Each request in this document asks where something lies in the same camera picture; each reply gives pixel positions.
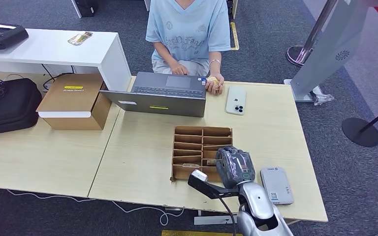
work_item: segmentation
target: gray pants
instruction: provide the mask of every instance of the gray pants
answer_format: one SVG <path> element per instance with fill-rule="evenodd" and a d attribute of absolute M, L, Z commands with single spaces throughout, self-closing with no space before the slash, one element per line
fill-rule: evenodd
<path fill-rule="evenodd" d="M 179 64 L 188 69 L 189 75 L 207 76 L 209 73 L 208 59 L 180 60 Z M 171 74 L 170 66 L 162 59 L 152 60 L 154 73 Z"/>

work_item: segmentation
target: power bank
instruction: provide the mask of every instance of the power bank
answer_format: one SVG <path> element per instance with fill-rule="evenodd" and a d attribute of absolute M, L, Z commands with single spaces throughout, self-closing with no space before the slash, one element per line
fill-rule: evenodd
<path fill-rule="evenodd" d="M 260 170 L 261 182 L 270 201 L 275 205 L 293 203 L 292 190 L 282 167 L 266 167 Z"/>

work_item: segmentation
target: cardboard box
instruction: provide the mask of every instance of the cardboard box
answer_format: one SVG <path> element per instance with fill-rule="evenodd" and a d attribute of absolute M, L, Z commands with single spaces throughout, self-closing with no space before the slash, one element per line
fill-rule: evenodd
<path fill-rule="evenodd" d="M 170 181 L 189 179 L 194 170 L 200 170 L 208 175 L 208 181 L 221 182 L 215 155 L 224 146 L 232 146 L 231 128 L 176 126 Z"/>
<path fill-rule="evenodd" d="M 38 106 L 38 115 L 53 129 L 102 130 L 111 107 L 99 93 L 102 86 L 103 79 L 96 74 L 60 76 Z"/>

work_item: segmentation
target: stanchion base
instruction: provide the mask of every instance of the stanchion base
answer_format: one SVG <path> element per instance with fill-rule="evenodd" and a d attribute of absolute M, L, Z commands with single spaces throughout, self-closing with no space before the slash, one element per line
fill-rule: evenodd
<path fill-rule="evenodd" d="M 303 48 L 304 48 L 304 46 L 293 46 L 293 47 L 290 47 L 287 50 L 287 52 L 286 52 L 286 58 L 287 58 L 287 60 L 290 63 L 294 64 L 294 65 L 302 67 L 304 65 L 304 63 L 306 62 L 306 60 L 308 59 L 309 55 L 314 51 L 314 49 L 311 48 L 311 51 L 309 52 L 309 55 L 307 56 L 307 58 L 305 58 L 305 60 L 303 62 L 297 61 L 299 53 L 301 53 L 301 50 Z"/>
<path fill-rule="evenodd" d="M 371 126 L 364 132 L 359 133 L 361 128 L 367 124 L 367 121 L 360 118 L 348 118 L 343 121 L 341 128 L 347 138 L 353 143 L 371 148 L 378 145 L 378 130 L 374 126 Z"/>
<path fill-rule="evenodd" d="M 290 85 L 290 81 L 291 79 L 285 79 L 283 80 L 283 83 L 285 85 Z M 321 91 L 321 88 L 319 86 L 316 86 L 314 89 L 313 89 L 314 93 L 315 94 L 322 94 L 322 91 Z M 292 90 L 292 93 L 293 93 L 293 97 L 295 98 L 295 102 L 314 102 L 312 100 L 312 97 L 311 95 L 307 94 L 305 96 L 297 96 L 293 90 Z"/>

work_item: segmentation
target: bracelet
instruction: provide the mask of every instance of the bracelet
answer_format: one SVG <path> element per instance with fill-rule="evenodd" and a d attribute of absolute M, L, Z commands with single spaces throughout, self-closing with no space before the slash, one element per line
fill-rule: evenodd
<path fill-rule="evenodd" d="M 214 61 L 218 62 L 220 64 L 220 67 L 221 67 L 221 62 L 220 62 L 220 60 L 217 60 L 217 59 L 213 59 L 212 61 L 210 61 L 209 67 L 211 67 L 211 63 L 213 63 Z"/>

